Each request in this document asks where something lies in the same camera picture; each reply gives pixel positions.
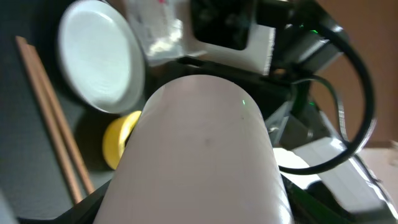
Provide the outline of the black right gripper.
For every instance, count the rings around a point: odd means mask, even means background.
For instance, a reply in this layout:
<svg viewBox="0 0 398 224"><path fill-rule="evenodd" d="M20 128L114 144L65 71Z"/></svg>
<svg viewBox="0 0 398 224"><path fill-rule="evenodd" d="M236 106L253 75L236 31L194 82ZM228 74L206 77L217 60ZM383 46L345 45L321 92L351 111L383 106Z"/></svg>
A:
<svg viewBox="0 0 398 224"><path fill-rule="evenodd" d="M179 77L211 75L244 89L257 103L273 146L295 149L335 130L311 104L311 82L340 51L315 29L321 25L344 37L344 30L316 1L257 1L244 50L207 44L192 31L190 1L177 2L183 23L185 56L177 60Z"/></svg>

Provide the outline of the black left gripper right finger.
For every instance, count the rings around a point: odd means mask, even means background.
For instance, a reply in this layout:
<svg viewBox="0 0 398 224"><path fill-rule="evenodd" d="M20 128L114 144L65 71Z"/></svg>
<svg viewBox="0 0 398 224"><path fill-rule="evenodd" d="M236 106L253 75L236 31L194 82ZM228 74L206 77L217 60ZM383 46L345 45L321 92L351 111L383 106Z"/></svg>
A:
<svg viewBox="0 0 398 224"><path fill-rule="evenodd" d="M349 224L349 220L330 210L324 204L306 193L291 180L282 175L294 223Z"/></svg>

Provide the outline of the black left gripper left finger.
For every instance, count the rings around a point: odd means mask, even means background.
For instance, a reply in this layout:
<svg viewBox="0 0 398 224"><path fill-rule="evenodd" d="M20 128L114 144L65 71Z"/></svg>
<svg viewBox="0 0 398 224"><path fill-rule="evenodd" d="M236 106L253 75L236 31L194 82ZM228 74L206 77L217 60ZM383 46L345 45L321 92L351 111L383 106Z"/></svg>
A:
<svg viewBox="0 0 398 224"><path fill-rule="evenodd" d="M92 194L83 199L59 217L49 220L27 219L18 217L17 221L21 224L92 224L100 209L105 193L110 184L110 180L95 190Z"/></svg>

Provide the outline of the yellow bowl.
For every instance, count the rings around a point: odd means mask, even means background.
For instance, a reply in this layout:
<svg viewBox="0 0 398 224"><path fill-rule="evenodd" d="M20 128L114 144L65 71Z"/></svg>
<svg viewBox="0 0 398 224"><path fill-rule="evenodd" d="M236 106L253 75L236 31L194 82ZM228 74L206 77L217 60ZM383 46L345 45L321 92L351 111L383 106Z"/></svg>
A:
<svg viewBox="0 0 398 224"><path fill-rule="evenodd" d="M126 143L142 111L135 111L112 121L103 136L102 153L105 162L115 170L121 160Z"/></svg>

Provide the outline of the pink plastic cup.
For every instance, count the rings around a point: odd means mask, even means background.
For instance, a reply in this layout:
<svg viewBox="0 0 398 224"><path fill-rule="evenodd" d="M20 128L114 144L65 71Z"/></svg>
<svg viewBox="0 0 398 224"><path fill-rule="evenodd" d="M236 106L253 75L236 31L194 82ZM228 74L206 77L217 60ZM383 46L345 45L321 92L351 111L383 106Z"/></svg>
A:
<svg viewBox="0 0 398 224"><path fill-rule="evenodd" d="M147 101L96 223L292 223L267 128L237 84L189 75Z"/></svg>

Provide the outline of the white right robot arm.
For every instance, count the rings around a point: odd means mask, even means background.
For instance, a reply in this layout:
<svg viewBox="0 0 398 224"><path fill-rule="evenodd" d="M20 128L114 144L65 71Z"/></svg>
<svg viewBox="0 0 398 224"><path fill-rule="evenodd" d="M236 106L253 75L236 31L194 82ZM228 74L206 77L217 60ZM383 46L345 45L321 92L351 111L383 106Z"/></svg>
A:
<svg viewBox="0 0 398 224"><path fill-rule="evenodd" d="M177 1L188 74L246 90L271 143L307 163L280 165L300 222L396 223L397 211L359 156L376 125L371 74L339 23L316 1ZM343 100L320 72L344 56L362 91L361 122L346 132Z"/></svg>

